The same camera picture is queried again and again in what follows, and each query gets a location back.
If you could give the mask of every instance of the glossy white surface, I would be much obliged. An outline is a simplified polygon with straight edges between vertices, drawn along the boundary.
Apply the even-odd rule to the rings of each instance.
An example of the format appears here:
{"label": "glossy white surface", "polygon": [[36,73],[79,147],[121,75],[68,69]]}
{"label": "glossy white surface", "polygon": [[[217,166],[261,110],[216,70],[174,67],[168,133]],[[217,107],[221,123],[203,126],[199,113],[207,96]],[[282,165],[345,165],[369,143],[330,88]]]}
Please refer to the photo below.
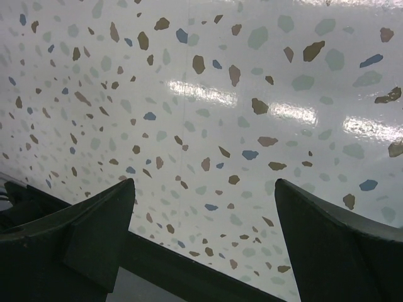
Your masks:
{"label": "glossy white surface", "polygon": [[133,177],[133,232],[298,301],[276,179],[403,225],[402,8],[2,1],[0,169],[71,203]]}

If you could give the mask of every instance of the blue speck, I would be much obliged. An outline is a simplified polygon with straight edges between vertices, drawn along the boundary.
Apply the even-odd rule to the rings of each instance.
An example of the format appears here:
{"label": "blue speck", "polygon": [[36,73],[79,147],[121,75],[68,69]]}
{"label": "blue speck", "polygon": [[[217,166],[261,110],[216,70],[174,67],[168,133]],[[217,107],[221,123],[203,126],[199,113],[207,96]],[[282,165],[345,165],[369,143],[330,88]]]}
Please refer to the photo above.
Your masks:
{"label": "blue speck", "polygon": [[10,83],[12,83],[12,85],[17,85],[17,83],[15,83],[14,79],[12,77],[8,77],[8,80],[10,81]]}
{"label": "blue speck", "polygon": [[188,34],[182,28],[176,31],[176,38],[178,38],[181,43],[188,43]]}
{"label": "blue speck", "polygon": [[130,47],[133,46],[133,41],[131,41],[131,39],[125,38],[125,41],[126,41],[126,43],[127,43],[128,46],[130,46]]}
{"label": "blue speck", "polygon": [[20,14],[20,23],[22,26],[26,25],[26,18],[24,14]]}
{"label": "blue speck", "polygon": [[126,172],[130,174],[136,174],[136,170],[133,169],[133,167],[127,167]]}
{"label": "blue speck", "polygon": [[245,157],[247,160],[255,159],[258,155],[259,155],[258,151],[250,151],[250,150],[242,151],[242,156]]}
{"label": "blue speck", "polygon": [[215,211],[216,209],[218,209],[218,206],[215,206],[214,204],[208,204],[206,203],[204,205],[204,207],[208,210],[208,211]]}
{"label": "blue speck", "polygon": [[366,180],[362,184],[360,184],[361,191],[371,191],[374,190],[378,185],[377,181],[373,181],[371,179]]}
{"label": "blue speck", "polygon": [[383,55],[380,55],[378,53],[377,55],[374,55],[374,56],[370,57],[369,59],[366,59],[364,62],[362,62],[360,64],[360,68],[367,67],[369,65],[378,63],[378,62],[382,61],[382,59],[383,59]]}
{"label": "blue speck", "polygon": [[157,118],[156,115],[152,112],[147,112],[143,117],[143,119],[145,119],[147,121],[155,121],[156,118]]}
{"label": "blue speck", "polygon": [[213,66],[217,69],[222,69],[221,64],[217,60],[213,60]]}

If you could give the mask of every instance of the gray floor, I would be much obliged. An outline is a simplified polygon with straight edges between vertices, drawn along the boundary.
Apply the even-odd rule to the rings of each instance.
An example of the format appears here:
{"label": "gray floor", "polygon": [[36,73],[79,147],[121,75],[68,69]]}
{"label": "gray floor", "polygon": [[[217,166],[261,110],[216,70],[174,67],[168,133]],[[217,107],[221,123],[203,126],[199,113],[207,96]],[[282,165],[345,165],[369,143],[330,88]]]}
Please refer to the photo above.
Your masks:
{"label": "gray floor", "polygon": [[115,290],[106,302],[184,302],[183,299],[119,268]]}

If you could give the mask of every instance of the black edge strip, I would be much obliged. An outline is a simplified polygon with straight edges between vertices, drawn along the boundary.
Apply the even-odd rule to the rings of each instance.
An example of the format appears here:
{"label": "black edge strip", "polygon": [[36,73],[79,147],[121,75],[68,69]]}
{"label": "black edge strip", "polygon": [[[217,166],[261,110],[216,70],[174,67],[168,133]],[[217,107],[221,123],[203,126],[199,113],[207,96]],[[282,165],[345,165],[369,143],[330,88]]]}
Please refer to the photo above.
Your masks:
{"label": "black edge strip", "polygon": [[121,266],[188,302],[283,301],[131,232]]}

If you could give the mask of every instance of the terrazzo surface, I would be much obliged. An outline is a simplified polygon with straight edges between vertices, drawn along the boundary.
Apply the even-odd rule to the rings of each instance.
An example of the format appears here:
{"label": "terrazzo surface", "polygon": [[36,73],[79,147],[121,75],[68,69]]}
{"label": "terrazzo surface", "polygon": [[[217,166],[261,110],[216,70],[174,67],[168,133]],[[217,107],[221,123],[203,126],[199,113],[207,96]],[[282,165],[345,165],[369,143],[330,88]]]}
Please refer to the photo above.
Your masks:
{"label": "terrazzo surface", "polygon": [[401,0],[3,0],[0,170],[299,301],[285,178],[403,225]]}

